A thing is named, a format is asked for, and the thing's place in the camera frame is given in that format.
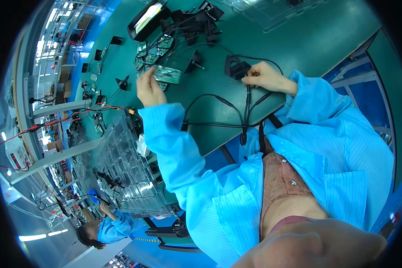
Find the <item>black strap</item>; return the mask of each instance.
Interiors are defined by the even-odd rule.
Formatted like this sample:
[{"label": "black strap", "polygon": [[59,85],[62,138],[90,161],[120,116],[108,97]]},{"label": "black strap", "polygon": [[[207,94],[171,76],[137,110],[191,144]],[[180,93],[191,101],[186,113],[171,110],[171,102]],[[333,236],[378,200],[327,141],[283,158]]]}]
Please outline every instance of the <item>black strap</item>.
[{"label": "black strap", "polygon": [[[273,124],[273,126],[275,126],[277,129],[283,126],[282,122],[280,122],[280,120],[273,113],[269,114],[266,118],[268,118]],[[262,122],[259,125],[259,146],[260,146],[260,152],[263,153],[262,158],[264,158],[266,155],[265,153],[266,144],[264,140],[264,121],[266,118],[262,119]]]}]

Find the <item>green board panel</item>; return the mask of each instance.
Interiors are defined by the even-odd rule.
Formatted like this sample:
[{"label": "green board panel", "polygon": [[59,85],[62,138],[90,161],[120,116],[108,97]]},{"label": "green board panel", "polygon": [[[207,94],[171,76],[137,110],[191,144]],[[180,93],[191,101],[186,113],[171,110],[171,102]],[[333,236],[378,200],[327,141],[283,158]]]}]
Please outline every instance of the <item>green board panel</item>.
[{"label": "green board panel", "polygon": [[395,190],[402,181],[402,66],[391,40],[382,29],[367,51],[383,83],[393,118],[396,146]]},{"label": "green board panel", "polygon": [[[198,0],[170,0],[171,10],[191,10],[198,6]],[[144,4],[134,0],[123,0],[111,15],[92,47],[89,62],[96,49],[107,47],[112,36],[125,38],[123,46],[110,46],[104,61],[103,71],[95,82],[102,94],[111,96],[117,87],[115,78],[124,79],[129,75],[132,90],[120,91],[108,103],[111,105],[129,105],[142,108],[136,96],[136,70],[133,60],[136,55],[136,41],[130,40],[126,26]],[[307,10],[295,16],[279,27],[264,33],[262,27],[249,21],[243,15],[235,14],[225,5],[219,5],[225,14],[217,23],[223,33],[219,35],[219,44],[236,54],[271,59],[279,64],[284,75],[298,69],[305,76],[320,77],[363,44],[380,27],[379,21],[368,5],[362,0],[329,0],[327,3]],[[205,42],[200,37],[198,43]],[[228,54],[220,47],[197,48],[204,58],[205,70],[196,69],[182,75],[179,85],[172,85],[166,92],[169,103],[178,102],[187,107],[200,94],[217,94],[233,103],[243,113],[246,88],[240,81],[225,76],[225,57]],[[193,50],[180,56],[189,59]],[[185,69],[188,60],[177,58],[169,66]],[[258,61],[247,60],[249,64]],[[81,79],[91,83],[90,74],[83,73]],[[82,98],[82,89],[78,90],[76,100]],[[252,91],[252,103],[266,93],[263,89]],[[275,93],[253,110],[251,123],[261,120],[266,115],[284,104],[284,94]],[[104,113],[106,124],[111,122],[113,111]],[[203,97],[193,105],[188,113],[193,122],[222,122],[239,124],[235,111],[213,97]],[[98,137],[94,126],[83,119],[88,139]],[[213,126],[190,126],[188,130],[198,144],[201,155],[206,155],[220,145],[237,136],[241,129]]]}]

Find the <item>dark hair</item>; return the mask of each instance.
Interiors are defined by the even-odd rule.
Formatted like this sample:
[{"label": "dark hair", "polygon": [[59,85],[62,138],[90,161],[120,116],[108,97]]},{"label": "dark hair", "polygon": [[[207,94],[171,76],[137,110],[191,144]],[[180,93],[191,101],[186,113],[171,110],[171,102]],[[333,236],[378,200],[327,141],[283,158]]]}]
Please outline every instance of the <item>dark hair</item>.
[{"label": "dark hair", "polygon": [[106,244],[94,239],[89,239],[86,234],[86,228],[84,228],[84,226],[85,225],[79,227],[76,231],[77,238],[79,239],[79,241],[85,246],[89,247],[94,246],[96,249],[103,249],[106,246]]}]

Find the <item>transparent plastic tray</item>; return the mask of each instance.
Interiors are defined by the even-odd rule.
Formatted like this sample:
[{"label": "transparent plastic tray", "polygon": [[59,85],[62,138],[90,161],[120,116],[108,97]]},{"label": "transparent plastic tray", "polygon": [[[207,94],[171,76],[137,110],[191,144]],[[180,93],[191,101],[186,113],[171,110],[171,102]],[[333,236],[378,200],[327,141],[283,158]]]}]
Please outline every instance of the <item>transparent plastic tray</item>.
[{"label": "transparent plastic tray", "polygon": [[294,1],[300,3],[293,6],[288,0],[215,0],[230,7],[234,13],[243,14],[249,20],[261,25],[264,33],[327,1],[299,0]]},{"label": "transparent plastic tray", "polygon": [[118,181],[124,189],[110,189],[102,181],[102,189],[113,203],[121,209],[146,216],[173,215],[144,156],[137,153],[138,139],[129,117],[121,109],[113,125],[104,134],[103,144],[97,154],[97,170],[104,170],[111,179]]}]

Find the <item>hand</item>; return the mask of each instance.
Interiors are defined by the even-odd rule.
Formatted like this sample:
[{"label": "hand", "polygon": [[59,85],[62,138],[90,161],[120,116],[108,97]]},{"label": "hand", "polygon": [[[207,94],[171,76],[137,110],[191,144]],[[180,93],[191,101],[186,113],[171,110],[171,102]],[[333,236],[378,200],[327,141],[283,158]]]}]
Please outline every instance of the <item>hand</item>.
[{"label": "hand", "polygon": [[150,67],[137,79],[137,97],[144,107],[167,103],[164,92],[152,75],[154,71],[155,67]]},{"label": "hand", "polygon": [[104,213],[106,213],[107,215],[109,215],[109,214],[111,213],[109,207],[108,207],[104,202],[101,202],[101,203],[100,203],[100,209],[101,209]]},{"label": "hand", "polygon": [[261,61],[252,66],[241,81],[252,86],[263,87],[269,91],[296,95],[298,84],[285,78],[268,63]]}]

